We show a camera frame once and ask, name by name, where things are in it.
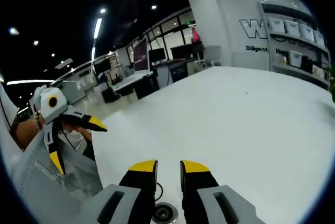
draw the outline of person's hand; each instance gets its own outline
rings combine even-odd
[[[63,127],[63,130],[67,130],[68,132],[71,132],[71,131],[81,132],[83,129],[80,126],[67,124],[67,123],[64,123],[63,121],[62,121],[62,127]]]

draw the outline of desk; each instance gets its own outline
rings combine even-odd
[[[169,61],[157,64],[154,68],[157,69],[157,82],[160,89],[171,85],[188,76],[187,64],[194,62],[196,58],[190,58],[179,61]]]
[[[161,201],[184,224],[181,159],[205,164],[267,224],[296,224],[322,193],[335,151],[335,107],[324,89],[267,71],[213,67],[104,120],[93,133],[102,185],[159,160]]]
[[[124,78],[121,82],[111,85],[111,88],[114,90],[114,92],[117,92],[143,78],[145,78],[146,76],[150,76],[152,75],[152,71],[147,73],[147,74],[142,74],[142,73],[134,73],[133,75],[130,75],[126,78]]]

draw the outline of glass wall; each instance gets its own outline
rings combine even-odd
[[[192,43],[192,27],[195,25],[191,10],[172,17],[150,29],[146,34],[149,43],[148,50],[164,48],[165,54],[167,54],[166,58],[173,59],[171,48]],[[127,47],[130,62],[133,62],[133,48],[137,43],[137,41],[134,41]]]
[[[180,15],[180,22],[181,24],[193,24],[194,23],[194,16],[193,16],[193,13],[192,11],[189,11],[189,12],[186,12],[184,14],[181,14]]]
[[[184,45],[183,37],[181,31],[171,32],[164,36],[164,40],[166,43],[167,53],[169,55],[169,59],[173,59],[171,48]]]

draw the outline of ceiling light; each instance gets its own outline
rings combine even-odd
[[[12,84],[28,84],[28,83],[53,83],[54,80],[17,80],[17,81],[9,81],[7,85]]]
[[[18,34],[20,34],[19,31],[17,31],[17,29],[14,27],[9,28],[9,33],[14,36],[17,36]]]
[[[95,56],[95,47],[92,48],[92,55],[91,55],[91,60],[94,60],[94,56]]]
[[[29,107],[27,106],[26,108],[24,108],[23,110],[19,111],[17,114],[20,114],[22,112],[24,112],[26,109],[28,109]]]
[[[102,18],[99,18],[99,19],[96,21],[95,30],[94,30],[94,36],[93,36],[94,39],[97,39],[97,38],[98,38],[99,30],[100,30],[100,26],[101,26],[101,22],[102,22],[102,20],[103,20]]]

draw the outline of black cable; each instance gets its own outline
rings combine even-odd
[[[168,71],[169,71],[169,75],[167,76],[167,84],[166,84],[166,85],[168,86],[168,85],[169,85],[169,81],[170,81],[170,72],[171,72],[171,71],[170,71],[170,68],[169,68],[169,67],[168,67],[167,69],[168,69]]]
[[[128,104],[130,104],[129,95],[126,95],[126,98],[127,98]]]
[[[69,141],[69,139],[67,138],[67,136],[65,135],[65,133],[64,133],[63,130],[62,130],[62,133],[63,133],[64,137],[66,138],[66,140],[68,141],[68,143],[70,144],[70,146],[72,146],[72,148],[73,148],[75,151],[77,151],[76,148],[73,146],[73,144]]]
[[[155,201],[157,201],[157,200],[159,200],[160,198],[162,198],[162,196],[163,196],[163,192],[164,192],[162,185],[159,184],[158,182],[157,182],[157,185],[162,189],[162,192],[161,192],[161,195],[160,195],[157,199],[155,199]]]

